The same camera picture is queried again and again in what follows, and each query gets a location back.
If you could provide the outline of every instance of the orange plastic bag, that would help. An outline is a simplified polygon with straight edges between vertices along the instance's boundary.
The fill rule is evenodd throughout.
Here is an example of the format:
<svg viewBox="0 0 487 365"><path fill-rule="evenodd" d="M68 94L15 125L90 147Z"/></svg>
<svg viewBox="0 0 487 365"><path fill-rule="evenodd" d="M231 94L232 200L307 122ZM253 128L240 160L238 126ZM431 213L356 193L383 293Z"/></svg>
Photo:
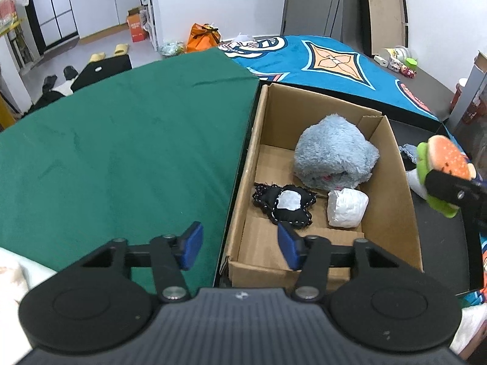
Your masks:
<svg viewBox="0 0 487 365"><path fill-rule="evenodd" d="M198 52L215 47L220 43L221 35L218 29L208 24L195 23L187 41L186 52Z"/></svg>

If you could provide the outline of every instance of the plush hamburger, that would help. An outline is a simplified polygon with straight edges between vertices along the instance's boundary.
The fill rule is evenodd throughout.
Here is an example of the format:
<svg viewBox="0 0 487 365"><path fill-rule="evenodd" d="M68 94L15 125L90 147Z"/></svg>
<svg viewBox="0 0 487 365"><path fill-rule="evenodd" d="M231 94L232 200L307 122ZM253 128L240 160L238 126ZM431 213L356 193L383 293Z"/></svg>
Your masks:
<svg viewBox="0 0 487 365"><path fill-rule="evenodd" d="M422 142L417 147L417 165L418 179L424 186L426 174L431 170L443 171L462 179L470 180L471 172L465 156L460 152L458 147L447 139L445 136L433 136L428 142ZM426 201L429 206L445 217L453 218L458 212L458 207L444 200L427 195Z"/></svg>

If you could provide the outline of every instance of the orange box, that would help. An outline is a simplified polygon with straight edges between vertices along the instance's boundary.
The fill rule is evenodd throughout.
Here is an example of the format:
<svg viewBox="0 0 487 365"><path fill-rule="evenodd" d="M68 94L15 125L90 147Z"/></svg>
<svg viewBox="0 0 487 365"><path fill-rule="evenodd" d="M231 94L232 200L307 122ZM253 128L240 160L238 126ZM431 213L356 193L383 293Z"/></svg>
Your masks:
<svg viewBox="0 0 487 365"><path fill-rule="evenodd" d="M142 29L139 8L133 8L128 11L127 23L132 35L132 42L144 41L149 36L149 33Z"/></svg>

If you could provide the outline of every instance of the fluffy stuffed animal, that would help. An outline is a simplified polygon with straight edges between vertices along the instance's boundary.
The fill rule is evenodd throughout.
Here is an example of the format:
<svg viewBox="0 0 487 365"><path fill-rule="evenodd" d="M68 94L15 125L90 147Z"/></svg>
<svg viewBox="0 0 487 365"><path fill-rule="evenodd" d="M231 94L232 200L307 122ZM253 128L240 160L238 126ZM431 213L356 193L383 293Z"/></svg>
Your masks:
<svg viewBox="0 0 487 365"><path fill-rule="evenodd" d="M356 188L368 181L379 151L357 127L332 114L306 129L294 153L294 172L309 188Z"/></svg>

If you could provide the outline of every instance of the black beaded fabric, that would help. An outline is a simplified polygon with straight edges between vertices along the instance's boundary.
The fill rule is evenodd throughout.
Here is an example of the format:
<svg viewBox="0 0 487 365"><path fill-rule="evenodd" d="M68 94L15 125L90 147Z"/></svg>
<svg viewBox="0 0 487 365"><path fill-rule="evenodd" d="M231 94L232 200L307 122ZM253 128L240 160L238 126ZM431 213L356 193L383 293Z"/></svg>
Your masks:
<svg viewBox="0 0 487 365"><path fill-rule="evenodd" d="M279 222L289 222L295 228L311 225L311 213L308 208L316 203L316 193L295 185L280 187L276 184L266 185L255 183L255 193L252 195L254 205L262 209L270 221L277 225ZM301 197L300 208L297 210L278 209L279 196L284 191L297 192Z"/></svg>

